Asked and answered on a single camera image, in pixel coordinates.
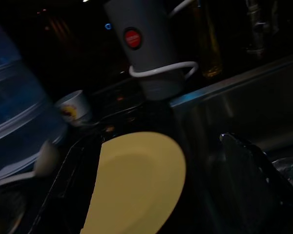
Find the stainless steel sink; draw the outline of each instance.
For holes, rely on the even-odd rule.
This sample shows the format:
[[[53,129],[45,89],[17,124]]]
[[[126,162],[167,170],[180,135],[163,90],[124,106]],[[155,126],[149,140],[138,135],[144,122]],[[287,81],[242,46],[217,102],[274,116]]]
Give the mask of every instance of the stainless steel sink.
[[[219,211],[224,160],[219,136],[236,133],[268,152],[271,160],[293,155],[287,150],[293,145],[293,55],[178,97],[170,105],[196,174],[202,215],[209,223],[205,233],[236,233]]]

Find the spoon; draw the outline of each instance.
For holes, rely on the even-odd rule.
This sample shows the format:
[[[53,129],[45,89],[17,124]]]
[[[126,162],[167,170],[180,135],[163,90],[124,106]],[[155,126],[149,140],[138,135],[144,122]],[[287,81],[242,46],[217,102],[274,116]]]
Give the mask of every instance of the spoon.
[[[50,141],[47,140],[44,142],[39,150],[39,156],[34,164],[33,171],[1,179],[0,186],[23,179],[48,176],[55,169],[58,160],[58,149]]]

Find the mug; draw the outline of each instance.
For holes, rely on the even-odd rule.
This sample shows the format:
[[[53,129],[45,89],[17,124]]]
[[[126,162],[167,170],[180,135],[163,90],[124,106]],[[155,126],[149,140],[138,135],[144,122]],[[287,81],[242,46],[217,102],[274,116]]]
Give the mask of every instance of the mug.
[[[64,120],[75,127],[92,118],[90,105],[82,90],[64,96],[55,103],[55,106],[59,108]]]

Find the yellow plate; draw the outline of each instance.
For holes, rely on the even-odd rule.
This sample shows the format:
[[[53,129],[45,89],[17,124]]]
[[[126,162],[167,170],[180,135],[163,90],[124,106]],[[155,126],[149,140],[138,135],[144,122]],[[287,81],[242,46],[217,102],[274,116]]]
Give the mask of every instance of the yellow plate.
[[[156,234],[177,204],[185,176],[182,150],[163,134],[105,142],[81,234]]]

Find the blue light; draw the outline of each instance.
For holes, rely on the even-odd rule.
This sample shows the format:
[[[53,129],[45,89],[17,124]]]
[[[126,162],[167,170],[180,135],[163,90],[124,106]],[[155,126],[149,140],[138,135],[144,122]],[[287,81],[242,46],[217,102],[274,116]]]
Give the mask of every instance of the blue light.
[[[111,29],[112,29],[112,24],[107,23],[107,24],[105,25],[105,28],[106,28],[107,30],[111,30]]]

